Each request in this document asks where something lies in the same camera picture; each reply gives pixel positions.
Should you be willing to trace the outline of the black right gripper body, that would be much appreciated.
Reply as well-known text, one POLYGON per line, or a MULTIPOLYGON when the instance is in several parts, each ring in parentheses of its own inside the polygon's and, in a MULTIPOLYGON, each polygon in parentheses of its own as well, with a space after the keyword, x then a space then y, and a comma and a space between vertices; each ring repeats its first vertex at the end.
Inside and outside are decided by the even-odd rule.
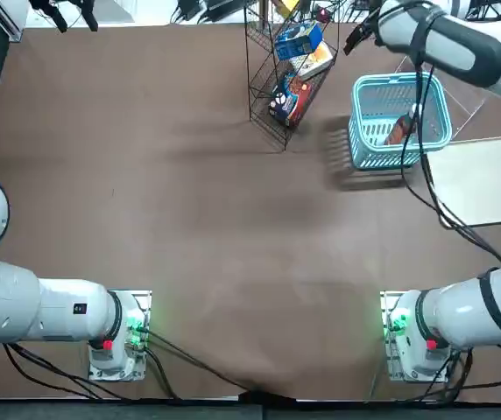
POLYGON ((378 29, 378 18, 380 10, 380 6, 375 7, 373 10, 370 10, 367 17, 359 25, 361 42, 367 39, 372 39, 374 42, 381 41, 378 29))

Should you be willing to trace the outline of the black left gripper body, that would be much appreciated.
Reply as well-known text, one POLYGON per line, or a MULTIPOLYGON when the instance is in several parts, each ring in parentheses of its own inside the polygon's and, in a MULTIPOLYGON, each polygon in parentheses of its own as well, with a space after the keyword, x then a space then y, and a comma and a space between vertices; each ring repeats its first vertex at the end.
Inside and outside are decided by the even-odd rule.
POLYGON ((73 4, 80 10, 92 10, 94 8, 94 0, 30 0, 31 7, 35 10, 43 10, 48 6, 54 6, 60 4, 73 4))

